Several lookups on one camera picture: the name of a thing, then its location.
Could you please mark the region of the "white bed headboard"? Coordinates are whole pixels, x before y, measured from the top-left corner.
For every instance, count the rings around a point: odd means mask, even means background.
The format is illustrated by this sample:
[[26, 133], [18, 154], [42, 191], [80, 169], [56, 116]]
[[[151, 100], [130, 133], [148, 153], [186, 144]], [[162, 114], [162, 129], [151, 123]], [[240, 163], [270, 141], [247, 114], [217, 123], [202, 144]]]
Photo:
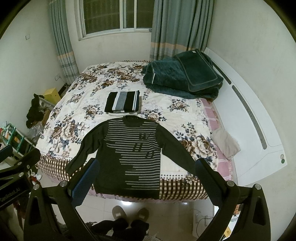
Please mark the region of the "white bed headboard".
[[213, 104], [224, 129], [236, 139], [233, 157], [238, 185], [248, 186], [287, 165], [280, 136], [265, 107], [244, 79], [220, 56], [206, 48], [223, 84]]

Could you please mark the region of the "right grey-green curtain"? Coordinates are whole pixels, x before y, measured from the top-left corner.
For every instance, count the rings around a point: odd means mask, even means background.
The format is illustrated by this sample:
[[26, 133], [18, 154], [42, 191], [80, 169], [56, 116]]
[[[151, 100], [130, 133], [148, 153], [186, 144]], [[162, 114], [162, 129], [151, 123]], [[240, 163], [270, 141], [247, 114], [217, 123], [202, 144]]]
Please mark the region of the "right grey-green curtain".
[[204, 51], [214, 4], [213, 0], [155, 1], [149, 59], [162, 60], [194, 49]]

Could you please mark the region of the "folded black white striped garment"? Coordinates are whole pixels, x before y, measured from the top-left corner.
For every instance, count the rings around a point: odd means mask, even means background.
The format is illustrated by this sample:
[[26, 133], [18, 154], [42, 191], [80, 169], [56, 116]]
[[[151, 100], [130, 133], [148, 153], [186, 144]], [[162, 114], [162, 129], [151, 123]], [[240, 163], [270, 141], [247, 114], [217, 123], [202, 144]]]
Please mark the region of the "folded black white striped garment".
[[106, 113], [136, 113], [139, 110], [140, 91], [111, 92], [106, 101]]

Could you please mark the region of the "left grey-green curtain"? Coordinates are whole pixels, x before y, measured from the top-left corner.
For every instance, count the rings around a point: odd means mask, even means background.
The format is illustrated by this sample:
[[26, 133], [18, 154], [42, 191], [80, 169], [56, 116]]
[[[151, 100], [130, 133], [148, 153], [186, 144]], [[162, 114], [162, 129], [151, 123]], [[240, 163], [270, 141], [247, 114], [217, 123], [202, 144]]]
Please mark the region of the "left grey-green curtain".
[[70, 86], [79, 76], [79, 70], [70, 41], [65, 1], [49, 1], [49, 19], [56, 46], [57, 58], [66, 84]]

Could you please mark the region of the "beige folded cloth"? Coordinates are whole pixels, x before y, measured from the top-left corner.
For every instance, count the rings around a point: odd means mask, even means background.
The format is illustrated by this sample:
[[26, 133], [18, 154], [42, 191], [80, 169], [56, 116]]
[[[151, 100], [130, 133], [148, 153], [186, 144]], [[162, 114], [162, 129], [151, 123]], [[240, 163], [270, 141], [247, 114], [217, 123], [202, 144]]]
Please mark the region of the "beige folded cloth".
[[226, 130], [217, 128], [210, 135], [213, 142], [227, 159], [232, 159], [240, 152], [240, 145]]

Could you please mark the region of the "black clothes pile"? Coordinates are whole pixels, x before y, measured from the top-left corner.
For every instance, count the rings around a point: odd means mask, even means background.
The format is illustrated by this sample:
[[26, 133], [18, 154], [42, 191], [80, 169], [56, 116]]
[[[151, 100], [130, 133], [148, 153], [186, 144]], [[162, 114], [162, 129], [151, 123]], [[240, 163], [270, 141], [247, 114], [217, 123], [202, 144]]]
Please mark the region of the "black clothes pile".
[[28, 129], [44, 118], [44, 111], [40, 108], [40, 98], [44, 98], [44, 96], [34, 93], [34, 98], [31, 100], [31, 107], [26, 115], [26, 126]]

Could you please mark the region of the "yellow box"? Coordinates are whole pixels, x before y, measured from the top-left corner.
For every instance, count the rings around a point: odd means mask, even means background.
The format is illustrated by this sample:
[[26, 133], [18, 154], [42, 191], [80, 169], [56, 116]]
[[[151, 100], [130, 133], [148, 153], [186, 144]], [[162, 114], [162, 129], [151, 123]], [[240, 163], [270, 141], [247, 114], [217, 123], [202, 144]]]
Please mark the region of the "yellow box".
[[58, 91], [56, 88], [50, 88], [47, 89], [44, 93], [43, 93], [44, 99], [47, 100], [48, 102], [56, 105], [60, 100], [61, 97], [58, 94]]

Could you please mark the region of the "right grey slipper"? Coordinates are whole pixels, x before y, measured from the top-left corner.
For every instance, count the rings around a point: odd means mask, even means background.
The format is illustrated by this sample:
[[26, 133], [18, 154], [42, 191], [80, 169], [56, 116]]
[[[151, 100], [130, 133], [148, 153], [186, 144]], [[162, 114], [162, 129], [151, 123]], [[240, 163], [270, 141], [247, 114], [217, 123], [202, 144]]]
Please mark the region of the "right grey slipper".
[[146, 208], [141, 208], [136, 215], [136, 218], [146, 222], [149, 218], [149, 211]]

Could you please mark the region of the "grey-green curtain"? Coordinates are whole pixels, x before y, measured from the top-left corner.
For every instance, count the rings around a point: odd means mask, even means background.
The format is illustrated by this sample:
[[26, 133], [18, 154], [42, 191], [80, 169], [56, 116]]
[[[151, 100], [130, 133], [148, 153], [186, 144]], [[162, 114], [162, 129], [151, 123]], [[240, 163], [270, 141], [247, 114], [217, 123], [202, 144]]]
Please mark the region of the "grey-green curtain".
[[214, 4], [213, 0], [155, 1], [149, 59], [162, 60], [194, 49], [204, 51]]
[[66, 84], [70, 86], [79, 76], [79, 70], [70, 41], [65, 1], [49, 1], [49, 19], [56, 46], [57, 58]]

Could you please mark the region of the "window with white frame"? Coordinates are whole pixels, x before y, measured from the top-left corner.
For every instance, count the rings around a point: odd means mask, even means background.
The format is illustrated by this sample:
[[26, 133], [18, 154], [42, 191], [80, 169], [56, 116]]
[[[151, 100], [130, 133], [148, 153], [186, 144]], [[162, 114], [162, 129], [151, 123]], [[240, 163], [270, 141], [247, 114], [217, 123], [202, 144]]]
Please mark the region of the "window with white frame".
[[79, 40], [152, 31], [154, 1], [76, 1], [74, 7]]

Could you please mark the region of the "dark striped knit sweater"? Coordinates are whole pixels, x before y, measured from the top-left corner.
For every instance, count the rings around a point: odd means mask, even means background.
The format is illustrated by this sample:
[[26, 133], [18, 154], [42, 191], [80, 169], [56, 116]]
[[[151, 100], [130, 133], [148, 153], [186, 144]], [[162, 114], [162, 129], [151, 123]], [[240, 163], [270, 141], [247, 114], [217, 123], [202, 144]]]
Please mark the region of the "dark striped knit sweater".
[[137, 116], [112, 118], [95, 126], [65, 167], [66, 173], [72, 175], [92, 153], [99, 162], [93, 182], [96, 193], [158, 199], [161, 155], [196, 174], [194, 159], [166, 128]]

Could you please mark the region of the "pink checked bed sheet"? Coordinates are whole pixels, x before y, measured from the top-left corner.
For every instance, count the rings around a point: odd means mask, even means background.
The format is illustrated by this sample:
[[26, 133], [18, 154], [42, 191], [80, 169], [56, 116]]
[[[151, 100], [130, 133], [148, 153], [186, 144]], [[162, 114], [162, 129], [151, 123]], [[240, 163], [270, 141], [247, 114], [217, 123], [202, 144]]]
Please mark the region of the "pink checked bed sheet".
[[210, 130], [210, 139], [213, 141], [217, 151], [217, 170], [226, 181], [233, 181], [233, 168], [230, 159], [230, 146], [232, 145], [230, 135], [222, 128], [214, 104], [204, 98], [201, 98], [200, 101]]

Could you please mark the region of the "green shelf rack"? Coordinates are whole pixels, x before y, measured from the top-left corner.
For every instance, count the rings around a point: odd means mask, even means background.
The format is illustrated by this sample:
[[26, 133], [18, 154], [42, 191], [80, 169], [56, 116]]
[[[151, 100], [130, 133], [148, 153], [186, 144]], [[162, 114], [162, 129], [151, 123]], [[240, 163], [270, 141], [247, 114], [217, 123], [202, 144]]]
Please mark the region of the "green shelf rack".
[[25, 135], [7, 121], [1, 126], [1, 144], [4, 146], [12, 146], [13, 158], [16, 160], [21, 159], [35, 148], [35, 145], [30, 142]]

